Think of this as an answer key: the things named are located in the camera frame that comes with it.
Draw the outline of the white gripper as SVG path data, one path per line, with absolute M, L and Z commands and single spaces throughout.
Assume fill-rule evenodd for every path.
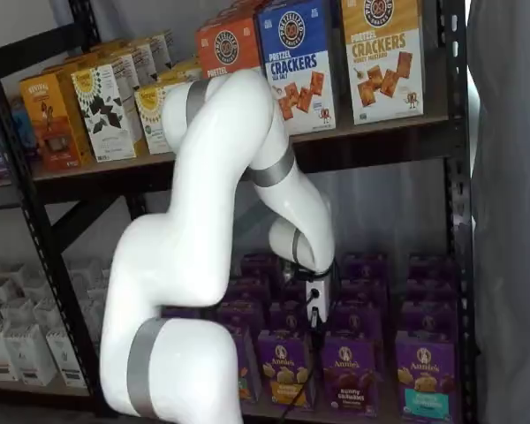
M 324 276 L 320 279 L 307 281 L 307 319 L 312 347 L 315 353 L 320 353 L 323 348 L 325 322 L 329 317 L 331 301 L 331 277 Z

